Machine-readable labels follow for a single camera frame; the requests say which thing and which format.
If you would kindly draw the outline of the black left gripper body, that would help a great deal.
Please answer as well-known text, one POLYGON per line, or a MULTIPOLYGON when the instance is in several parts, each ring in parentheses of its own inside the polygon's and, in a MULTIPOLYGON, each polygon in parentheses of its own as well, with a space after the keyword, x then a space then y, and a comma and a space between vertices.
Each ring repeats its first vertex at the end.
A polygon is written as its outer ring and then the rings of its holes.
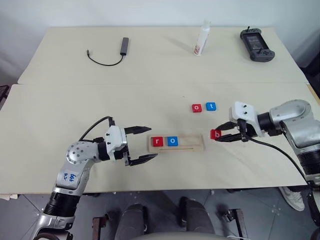
POLYGON ((116 160, 124 159, 125 166, 130 166, 131 157, 129 153, 128 140, 124 128, 119 128, 119 144, 115 148, 114 156, 116 160))

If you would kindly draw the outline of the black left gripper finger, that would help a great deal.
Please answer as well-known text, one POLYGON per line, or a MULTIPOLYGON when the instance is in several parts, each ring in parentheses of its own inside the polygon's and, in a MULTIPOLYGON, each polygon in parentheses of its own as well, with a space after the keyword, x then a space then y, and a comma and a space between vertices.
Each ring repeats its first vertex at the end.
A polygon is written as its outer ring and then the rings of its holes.
POLYGON ((139 156, 137 159, 134 159, 134 160, 130 159, 129 166, 136 166, 136 165, 144 164, 157 156, 158 156, 157 153, 152 153, 152 154, 139 156))
POLYGON ((152 129, 150 127, 146 127, 146 126, 132 126, 132 127, 126 127, 124 129, 124 132, 126 135, 128 134, 142 134, 148 131, 151 131, 152 129))

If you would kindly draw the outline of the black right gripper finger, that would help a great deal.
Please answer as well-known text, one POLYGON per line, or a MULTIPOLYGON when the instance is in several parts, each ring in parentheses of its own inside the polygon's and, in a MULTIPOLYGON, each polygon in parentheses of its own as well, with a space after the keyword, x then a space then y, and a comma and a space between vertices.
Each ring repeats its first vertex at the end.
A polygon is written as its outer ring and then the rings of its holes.
POLYGON ((226 135, 222 135, 216 139, 216 141, 224 142, 224 143, 236 142, 236 141, 241 141, 241 140, 242 140, 242 135, 240 133, 226 134, 226 135))
POLYGON ((223 124, 219 125, 216 129, 219 130, 219 131, 227 131, 227 130, 234 129, 237 126, 238 126, 237 123, 228 121, 226 123, 223 123, 223 124))

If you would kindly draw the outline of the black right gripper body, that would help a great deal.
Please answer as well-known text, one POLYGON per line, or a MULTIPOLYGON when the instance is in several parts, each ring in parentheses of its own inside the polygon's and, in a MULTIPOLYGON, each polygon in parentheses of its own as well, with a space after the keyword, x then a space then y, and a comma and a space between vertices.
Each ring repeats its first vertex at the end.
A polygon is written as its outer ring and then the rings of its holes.
POLYGON ((248 142, 252 137, 253 127, 250 124, 247 124, 245 120, 239 118, 237 120, 237 129, 241 135, 241 141, 248 142))

